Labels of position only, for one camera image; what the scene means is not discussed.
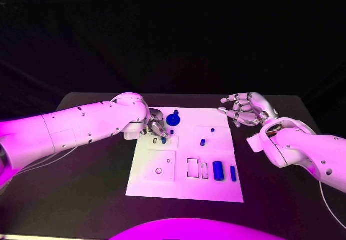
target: table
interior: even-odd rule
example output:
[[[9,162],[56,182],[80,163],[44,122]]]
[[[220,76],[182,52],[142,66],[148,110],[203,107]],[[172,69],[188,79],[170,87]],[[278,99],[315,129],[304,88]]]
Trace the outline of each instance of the table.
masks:
[[[67,94],[57,111],[109,101],[116,93]],[[142,94],[148,106],[217,108],[223,95]],[[265,96],[281,117],[318,128],[296,96]],[[260,126],[229,121],[243,203],[125,196],[135,140],[123,134],[80,146],[61,160],[12,178],[0,197],[0,233],[108,239],[128,228],[167,218],[233,223],[285,239],[344,239],[346,230],[322,202],[319,186],[298,166],[276,168],[246,142]],[[346,222],[346,194],[328,186],[331,210]]]

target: blue small object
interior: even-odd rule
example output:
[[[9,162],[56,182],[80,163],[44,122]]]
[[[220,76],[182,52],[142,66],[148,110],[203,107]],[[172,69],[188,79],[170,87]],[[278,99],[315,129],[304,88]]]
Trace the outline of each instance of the blue small object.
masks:
[[[214,161],[211,163],[211,168],[213,168],[213,179],[214,179],[214,181],[223,181],[224,180],[224,175],[223,175],[221,162]]]
[[[174,127],[180,123],[178,111],[174,110],[174,113],[167,116],[167,124]]]
[[[230,175],[231,175],[231,182],[236,182],[236,168],[230,166]]]
[[[204,145],[206,145],[206,140],[201,139],[201,141],[200,141],[200,146],[203,147]]]

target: dark wall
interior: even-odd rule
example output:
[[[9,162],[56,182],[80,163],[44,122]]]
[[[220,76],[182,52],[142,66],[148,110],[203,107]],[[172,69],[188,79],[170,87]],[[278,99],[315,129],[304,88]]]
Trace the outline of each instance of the dark wall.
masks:
[[[0,3],[1,118],[51,112],[69,92],[259,92],[299,96],[321,131],[344,134],[325,126],[344,113],[344,93],[332,94],[344,83],[341,6]]]

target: rectangular slot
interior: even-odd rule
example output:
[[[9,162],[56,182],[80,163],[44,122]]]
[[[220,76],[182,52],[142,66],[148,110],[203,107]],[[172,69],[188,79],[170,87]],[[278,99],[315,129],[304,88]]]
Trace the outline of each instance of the rectangular slot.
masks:
[[[208,178],[208,176],[207,176],[207,164],[206,163],[201,163],[201,178],[203,179]]]
[[[198,178],[198,160],[187,158],[187,178]]]

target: robotic hand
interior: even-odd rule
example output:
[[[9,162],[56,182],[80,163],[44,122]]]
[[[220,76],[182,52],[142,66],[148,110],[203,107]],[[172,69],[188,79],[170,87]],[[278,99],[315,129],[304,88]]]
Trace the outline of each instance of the robotic hand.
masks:
[[[0,189],[35,160],[119,132],[125,140],[139,139],[141,134],[149,132],[170,137],[162,113],[148,108],[135,93],[122,93],[110,101],[0,122]]]
[[[262,125],[259,133],[246,139],[253,152],[263,151],[279,168],[301,166],[321,183],[346,193],[346,139],[315,135],[301,121],[279,118],[256,92],[233,94],[220,100],[231,101],[231,110],[219,107],[217,111],[233,119],[234,126]]]

